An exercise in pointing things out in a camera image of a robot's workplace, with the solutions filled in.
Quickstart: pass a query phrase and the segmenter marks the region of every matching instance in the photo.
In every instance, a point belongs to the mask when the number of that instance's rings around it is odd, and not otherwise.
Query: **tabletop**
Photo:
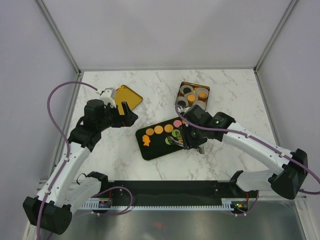
[[[205,154],[180,150],[150,161],[142,158],[136,131],[177,117],[174,104],[181,82],[210,87],[206,111],[224,112],[251,132],[275,143],[262,96],[252,69],[87,71],[82,81],[98,89],[126,85],[143,97],[133,110],[139,118],[132,127],[108,128],[78,174],[97,171],[110,180],[229,180],[238,170],[267,168],[243,151],[208,140]],[[84,106],[99,95],[81,85],[70,131],[84,114]]]

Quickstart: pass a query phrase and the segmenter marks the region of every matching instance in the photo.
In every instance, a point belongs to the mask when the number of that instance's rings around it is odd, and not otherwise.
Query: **white wall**
[[[58,140],[46,102],[56,85],[76,73],[33,0],[0,3],[0,235],[21,240],[27,217],[22,207],[34,196]],[[61,123],[71,87],[52,101]]]
[[[253,68],[290,0],[44,0],[81,69]]]
[[[299,1],[265,59],[259,76],[280,141],[308,154],[309,168],[320,175],[320,1]],[[319,191],[308,176],[306,190]],[[310,196],[310,212],[320,226],[320,196]]]

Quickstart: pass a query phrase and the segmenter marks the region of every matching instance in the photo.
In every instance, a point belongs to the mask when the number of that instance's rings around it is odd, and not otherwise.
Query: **robotic arm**
[[[84,116],[79,119],[68,139],[70,156],[64,161],[63,153],[51,177],[36,197],[27,197],[23,202],[24,211],[32,225],[37,225],[40,205],[46,193],[49,193],[42,212],[40,227],[56,234],[62,234],[69,226],[75,211],[93,195],[104,189],[108,177],[102,173],[91,172],[75,189],[69,191],[72,181],[95,145],[101,139],[101,133],[107,128],[131,127],[138,116],[126,102],[122,102],[124,115],[120,115],[115,104],[116,91],[106,88],[100,99],[89,100],[84,107]],[[51,191],[49,185],[54,182]]]
[[[266,171],[244,172],[237,171],[231,180],[236,181],[237,186],[244,192],[252,190],[273,190],[280,196],[293,200],[295,199],[307,172],[285,159],[287,155],[304,166],[308,167],[307,154],[301,149],[291,152],[288,149],[266,142],[241,126],[232,117],[223,112],[218,112],[214,117],[205,112],[201,107],[195,105],[183,115],[191,123],[205,128],[227,129],[225,131],[208,131],[193,126],[182,125],[180,131],[183,137],[184,149],[199,149],[208,139],[216,139],[220,142],[230,144],[253,158],[257,159],[269,168]],[[234,132],[243,132],[246,136]],[[279,155],[269,149],[267,145],[279,150]]]

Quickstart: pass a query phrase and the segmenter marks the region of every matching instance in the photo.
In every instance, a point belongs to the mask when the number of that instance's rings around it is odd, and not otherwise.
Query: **orange fish shape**
[[[143,146],[148,146],[149,147],[149,144],[150,144],[150,137],[148,135],[143,135],[142,136],[142,142],[144,142]]]

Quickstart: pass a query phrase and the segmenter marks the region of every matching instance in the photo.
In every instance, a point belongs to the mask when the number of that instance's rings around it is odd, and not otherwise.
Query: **yellow circle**
[[[155,131],[152,128],[148,128],[147,130],[145,130],[145,134],[152,136],[155,133]]]
[[[156,126],[155,128],[154,128],[154,132],[156,133],[156,134],[162,134],[163,132],[164,132],[164,128],[162,127],[162,126]]]
[[[174,130],[174,126],[172,126],[171,124],[167,124],[164,126],[164,131],[166,133],[171,133]]]
[[[202,99],[205,99],[207,96],[207,94],[205,92],[199,92],[199,97],[202,98]]]
[[[188,97],[187,97],[188,101],[189,102],[194,102],[196,100],[196,97],[192,94],[190,94]]]

